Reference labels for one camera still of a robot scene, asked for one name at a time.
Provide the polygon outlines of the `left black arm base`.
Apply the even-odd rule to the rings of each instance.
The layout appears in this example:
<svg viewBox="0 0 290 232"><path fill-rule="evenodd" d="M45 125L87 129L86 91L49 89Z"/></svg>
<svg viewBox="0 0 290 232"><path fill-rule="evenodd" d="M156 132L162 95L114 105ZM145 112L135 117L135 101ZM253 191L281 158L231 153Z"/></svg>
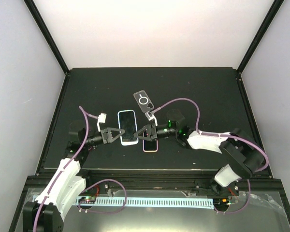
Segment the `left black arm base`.
<svg viewBox="0 0 290 232"><path fill-rule="evenodd" d="M96 185L90 185L86 187L82 194L105 194L109 189L110 181L104 181Z"/></svg>

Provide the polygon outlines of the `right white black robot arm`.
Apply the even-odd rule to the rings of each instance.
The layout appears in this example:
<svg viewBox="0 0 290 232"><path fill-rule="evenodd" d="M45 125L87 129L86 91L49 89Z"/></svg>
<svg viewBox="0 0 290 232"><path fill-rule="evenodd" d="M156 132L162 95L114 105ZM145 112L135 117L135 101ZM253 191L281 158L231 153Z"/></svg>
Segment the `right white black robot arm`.
<svg viewBox="0 0 290 232"><path fill-rule="evenodd" d="M159 138L174 136L176 141L187 149L208 150L220 153L227 161L210 182L211 191L220 195L228 186L240 179L250 179L254 173L265 169L269 160L258 145L250 141L242 130L214 133L193 130L179 110L167 113L167 124L158 125L151 112L146 113L150 124L134 133L134 138L143 141L157 141Z"/></svg>

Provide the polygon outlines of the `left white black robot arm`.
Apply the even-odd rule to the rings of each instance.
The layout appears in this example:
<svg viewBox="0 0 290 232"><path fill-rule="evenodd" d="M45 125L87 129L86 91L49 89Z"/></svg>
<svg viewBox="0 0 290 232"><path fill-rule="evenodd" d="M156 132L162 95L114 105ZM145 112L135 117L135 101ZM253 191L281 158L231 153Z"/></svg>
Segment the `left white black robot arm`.
<svg viewBox="0 0 290 232"><path fill-rule="evenodd" d="M91 148L114 142L125 134L124 129L105 128L89 136L85 127L72 133L73 140L68 142L66 153L59 167L45 189L32 202L26 202L22 210L23 231L61 232L64 221L72 206L88 212L83 204L96 203L97 196L89 192L105 182L123 185L114 179L102 179L94 183L89 175L81 173Z"/></svg>

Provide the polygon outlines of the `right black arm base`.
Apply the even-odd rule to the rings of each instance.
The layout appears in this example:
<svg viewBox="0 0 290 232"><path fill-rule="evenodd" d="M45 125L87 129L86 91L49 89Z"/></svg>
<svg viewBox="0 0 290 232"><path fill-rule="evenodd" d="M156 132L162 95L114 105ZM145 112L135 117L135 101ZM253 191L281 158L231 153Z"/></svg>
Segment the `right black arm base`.
<svg viewBox="0 0 290 232"><path fill-rule="evenodd" d="M239 190L235 189L236 183L231 183L227 187L222 187L214 179L196 179L195 192L208 197L229 197L239 196Z"/></svg>

